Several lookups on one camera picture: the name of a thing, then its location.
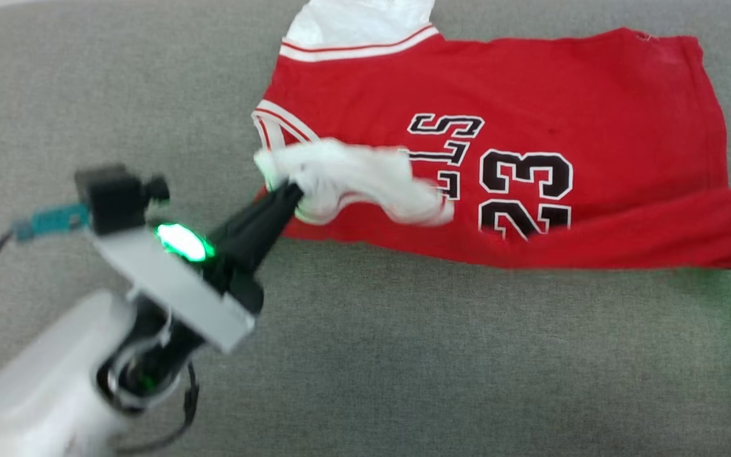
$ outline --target red jersey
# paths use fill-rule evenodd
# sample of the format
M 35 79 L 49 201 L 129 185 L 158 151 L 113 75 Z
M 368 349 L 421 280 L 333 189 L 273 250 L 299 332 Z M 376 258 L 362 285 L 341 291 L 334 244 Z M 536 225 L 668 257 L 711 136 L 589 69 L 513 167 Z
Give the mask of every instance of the red jersey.
M 403 226 L 355 203 L 287 236 L 498 267 L 731 267 L 725 122 L 696 38 L 449 41 L 394 3 L 317 34 L 327 12 L 345 22 L 333 4 L 284 39 L 262 142 L 399 145 L 455 214 Z

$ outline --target jersey sleeve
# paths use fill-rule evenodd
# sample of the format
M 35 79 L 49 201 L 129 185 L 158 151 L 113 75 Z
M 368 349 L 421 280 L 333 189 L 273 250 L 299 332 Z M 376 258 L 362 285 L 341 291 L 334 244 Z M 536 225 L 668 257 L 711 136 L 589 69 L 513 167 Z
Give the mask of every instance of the jersey sleeve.
M 253 111 L 262 147 L 340 138 L 336 119 L 352 108 L 352 60 L 395 55 L 438 30 L 433 0 L 311 0 L 282 40 L 272 81 Z

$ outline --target gray couch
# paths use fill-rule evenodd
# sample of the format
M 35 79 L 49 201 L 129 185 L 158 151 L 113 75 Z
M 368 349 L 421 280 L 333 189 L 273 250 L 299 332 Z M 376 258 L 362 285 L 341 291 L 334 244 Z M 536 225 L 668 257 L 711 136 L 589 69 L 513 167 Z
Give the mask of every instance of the gray couch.
M 166 214 L 200 229 L 246 203 L 249 113 L 302 2 L 1 9 L 0 230 L 114 160 L 166 174 Z M 699 36 L 731 178 L 731 3 L 440 0 L 433 21 L 460 39 Z M 258 330 L 200 356 L 197 421 L 164 455 L 731 455 L 731 272 L 502 271 L 284 240 L 261 281 Z M 8 249 L 0 367 L 104 286 L 125 284 L 82 237 Z M 175 399 L 133 442 L 180 420 Z

